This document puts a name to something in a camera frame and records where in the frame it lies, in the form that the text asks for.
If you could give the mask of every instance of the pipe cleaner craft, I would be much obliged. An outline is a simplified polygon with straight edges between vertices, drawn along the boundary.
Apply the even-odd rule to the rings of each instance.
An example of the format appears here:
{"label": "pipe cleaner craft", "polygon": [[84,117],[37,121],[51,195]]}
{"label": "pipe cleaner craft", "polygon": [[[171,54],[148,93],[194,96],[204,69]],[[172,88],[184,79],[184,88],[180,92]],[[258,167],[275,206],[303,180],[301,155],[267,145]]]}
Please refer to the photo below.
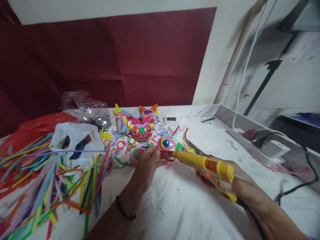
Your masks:
{"label": "pipe cleaner craft", "polygon": [[140,117],[142,118],[142,120],[150,116],[150,122],[153,123],[157,119],[157,115],[159,114],[159,111],[157,110],[157,103],[153,105],[151,108],[144,108],[141,105],[139,107],[141,110]]}
{"label": "pipe cleaner craft", "polygon": [[162,158],[168,162],[173,162],[175,160],[175,158],[169,151],[179,151],[182,149],[181,143],[175,143],[173,138],[173,136],[167,135],[159,138],[157,142],[157,147],[161,152]]}
{"label": "pipe cleaner craft", "polygon": [[139,119],[132,117],[133,125],[132,136],[138,142],[148,141],[153,133],[152,127],[153,123],[150,123],[151,117],[146,117],[143,122]]}
{"label": "pipe cleaner craft", "polygon": [[118,104],[116,104],[116,110],[113,110],[116,115],[116,127],[119,134],[129,135],[131,134],[134,124],[132,123],[132,116],[125,110],[120,110]]}
{"label": "pipe cleaner craft", "polygon": [[145,151],[145,148],[136,148],[130,155],[130,162],[133,166],[136,166],[138,163],[139,156]]}

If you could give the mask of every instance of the craft eye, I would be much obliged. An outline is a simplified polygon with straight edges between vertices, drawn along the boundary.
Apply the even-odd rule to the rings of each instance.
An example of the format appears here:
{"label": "craft eye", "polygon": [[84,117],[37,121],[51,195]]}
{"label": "craft eye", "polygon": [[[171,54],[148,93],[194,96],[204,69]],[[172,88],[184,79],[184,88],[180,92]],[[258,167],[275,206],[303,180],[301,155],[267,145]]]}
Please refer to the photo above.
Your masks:
{"label": "craft eye", "polygon": [[177,144],[168,137],[162,137],[157,142],[158,149],[168,151],[172,148],[175,148]]}

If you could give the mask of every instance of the white plastic bag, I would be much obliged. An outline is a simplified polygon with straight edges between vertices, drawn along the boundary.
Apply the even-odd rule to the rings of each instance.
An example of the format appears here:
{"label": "white plastic bag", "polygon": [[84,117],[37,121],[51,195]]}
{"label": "white plastic bag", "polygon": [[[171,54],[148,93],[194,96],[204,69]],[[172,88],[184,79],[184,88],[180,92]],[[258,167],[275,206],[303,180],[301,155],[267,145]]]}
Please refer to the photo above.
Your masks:
{"label": "white plastic bag", "polygon": [[87,171],[91,167],[94,159],[104,151],[104,144],[101,142],[100,134],[96,126],[87,123],[58,123],[49,148],[51,151],[61,151],[61,149],[57,149],[54,146],[60,143],[66,136],[69,136],[70,143],[65,150],[75,150],[77,144],[87,135],[90,135],[91,141],[85,145],[83,150],[101,150],[101,152],[82,152],[78,159],[72,160],[70,160],[70,157],[74,152],[68,152],[63,156],[63,164],[68,169],[80,166],[78,169]]}

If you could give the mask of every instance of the red backdrop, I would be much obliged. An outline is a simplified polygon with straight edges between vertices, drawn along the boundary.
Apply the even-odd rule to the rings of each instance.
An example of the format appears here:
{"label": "red backdrop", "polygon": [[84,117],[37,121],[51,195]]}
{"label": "red backdrop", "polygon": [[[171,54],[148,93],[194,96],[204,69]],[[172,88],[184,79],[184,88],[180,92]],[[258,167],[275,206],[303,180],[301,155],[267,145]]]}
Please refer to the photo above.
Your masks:
{"label": "red backdrop", "polygon": [[1,136],[58,112],[62,91],[109,107],[192,104],[216,8],[22,26],[9,7],[0,10]]}

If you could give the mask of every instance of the pipe cleaner figure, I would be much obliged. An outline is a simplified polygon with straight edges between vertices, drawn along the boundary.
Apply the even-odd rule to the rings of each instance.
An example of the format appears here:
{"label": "pipe cleaner figure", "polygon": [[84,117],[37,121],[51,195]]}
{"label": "pipe cleaner figure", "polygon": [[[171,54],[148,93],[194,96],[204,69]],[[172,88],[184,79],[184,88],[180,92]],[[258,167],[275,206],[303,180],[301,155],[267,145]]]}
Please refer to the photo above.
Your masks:
{"label": "pipe cleaner figure", "polygon": [[131,134],[134,126],[132,122],[132,116],[125,110],[120,110],[118,104],[116,104],[116,110],[113,110],[116,115],[116,127],[119,134],[129,135]]}
{"label": "pipe cleaner figure", "polygon": [[142,120],[150,116],[151,118],[150,122],[153,123],[157,119],[157,115],[159,114],[159,111],[157,110],[157,107],[158,107],[157,103],[153,105],[151,108],[144,108],[141,105],[139,107],[141,110],[140,117],[142,118]]}
{"label": "pipe cleaner figure", "polygon": [[139,119],[132,117],[134,127],[132,129],[132,136],[138,142],[148,141],[153,133],[152,127],[153,123],[150,123],[151,117],[146,117],[143,122]]}

